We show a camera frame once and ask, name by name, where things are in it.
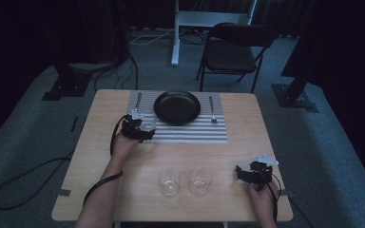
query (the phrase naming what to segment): black plate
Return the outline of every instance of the black plate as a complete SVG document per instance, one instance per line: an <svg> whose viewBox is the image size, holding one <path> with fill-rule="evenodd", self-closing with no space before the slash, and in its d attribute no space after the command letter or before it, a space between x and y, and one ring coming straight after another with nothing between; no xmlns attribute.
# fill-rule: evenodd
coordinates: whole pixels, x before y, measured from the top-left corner
<svg viewBox="0 0 365 228"><path fill-rule="evenodd" d="M167 91L156 99L154 109L162 121L171 125L184 125L200 115L201 104L189 92Z"/></svg>

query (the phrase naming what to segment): fork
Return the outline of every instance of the fork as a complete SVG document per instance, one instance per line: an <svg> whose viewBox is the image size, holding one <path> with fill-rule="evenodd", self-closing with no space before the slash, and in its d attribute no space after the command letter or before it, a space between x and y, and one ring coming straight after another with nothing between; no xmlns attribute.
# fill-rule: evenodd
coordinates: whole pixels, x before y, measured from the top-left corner
<svg viewBox="0 0 365 228"><path fill-rule="evenodd" d="M218 122L218 119L216 119L215 110L213 109L213 99L212 99L212 96L209 96L209 103L210 103L210 110L212 111L212 118L210 119L210 121L215 124L215 123Z"/></svg>

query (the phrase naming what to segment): table top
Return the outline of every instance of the table top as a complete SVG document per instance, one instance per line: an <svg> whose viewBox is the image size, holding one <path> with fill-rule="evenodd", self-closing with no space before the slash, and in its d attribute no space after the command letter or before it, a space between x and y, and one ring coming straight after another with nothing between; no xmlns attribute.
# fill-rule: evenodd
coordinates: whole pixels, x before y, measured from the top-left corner
<svg viewBox="0 0 365 228"><path fill-rule="evenodd" d="M102 176L110 159L109 144L115 123L127 112L128 90L99 90L52 211L55 220L76 220L89 188ZM114 220L118 221L251 221L256 216L237 180L236 165L249 168L251 156L274 151L253 94L221 93L228 143L140 143L124 166ZM169 166L180 170L179 192L165 196L158 183L159 172ZM189 173L197 166L213 171L210 190L195 196L189 189ZM279 179L279 167L274 166ZM290 220L292 208L286 196L278 202L278 220Z"/></svg>

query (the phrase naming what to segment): chair backrest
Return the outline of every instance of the chair backrest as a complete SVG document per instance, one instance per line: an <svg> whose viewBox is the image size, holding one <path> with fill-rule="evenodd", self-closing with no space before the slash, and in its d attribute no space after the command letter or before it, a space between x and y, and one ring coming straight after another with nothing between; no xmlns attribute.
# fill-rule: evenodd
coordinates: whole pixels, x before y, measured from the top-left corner
<svg viewBox="0 0 365 228"><path fill-rule="evenodd" d="M275 40L275 33L268 26L219 23L209 30L207 39L212 37L237 46L269 48Z"/></svg>

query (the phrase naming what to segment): black floor bracket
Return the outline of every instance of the black floor bracket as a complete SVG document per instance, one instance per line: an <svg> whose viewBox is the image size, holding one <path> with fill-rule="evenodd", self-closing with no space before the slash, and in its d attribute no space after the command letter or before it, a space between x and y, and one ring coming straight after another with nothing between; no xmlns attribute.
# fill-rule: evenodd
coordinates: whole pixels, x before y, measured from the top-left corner
<svg viewBox="0 0 365 228"><path fill-rule="evenodd" d="M275 91L275 95L277 96L279 105L281 107L296 107L296 108L305 108L305 110L309 113L318 113L318 109L315 103L312 103L310 99L307 97L305 91L303 91L297 100L288 101L286 90L289 87L287 84L272 84L272 88Z"/></svg>
<svg viewBox="0 0 365 228"><path fill-rule="evenodd" d="M55 82L50 92L46 92L42 101L60 101L62 97L83 97L91 78L91 74L75 74L75 83L71 86L63 87L59 78Z"/></svg>

